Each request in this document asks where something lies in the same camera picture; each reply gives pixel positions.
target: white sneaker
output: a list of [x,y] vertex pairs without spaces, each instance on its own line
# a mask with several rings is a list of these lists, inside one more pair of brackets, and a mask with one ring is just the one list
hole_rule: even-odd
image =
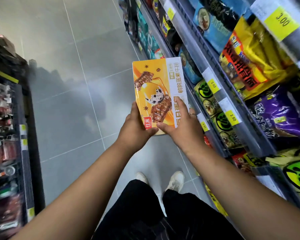
[[141,172],[137,172],[136,179],[146,183],[147,185],[149,185],[147,177]]
[[166,190],[175,190],[176,192],[180,193],[183,184],[185,182],[185,175],[181,171],[176,171],[170,179],[169,185]]

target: aisle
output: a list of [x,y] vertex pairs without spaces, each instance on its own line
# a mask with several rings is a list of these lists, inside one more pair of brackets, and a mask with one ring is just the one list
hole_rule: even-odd
[[[46,205],[117,138],[134,101],[132,61],[144,59],[124,30],[117,0],[0,0],[0,34],[26,60]],[[194,168],[168,136],[153,137],[124,169],[107,209],[142,171],[160,198],[171,175],[207,201]]]

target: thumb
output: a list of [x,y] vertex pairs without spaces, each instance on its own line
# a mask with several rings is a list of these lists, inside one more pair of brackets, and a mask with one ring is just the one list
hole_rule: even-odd
[[170,135],[171,132],[174,130],[174,128],[172,128],[171,126],[161,122],[157,123],[157,127],[168,135]]
[[151,129],[146,130],[149,137],[152,137],[155,133],[157,133],[159,129],[157,127],[152,127]]

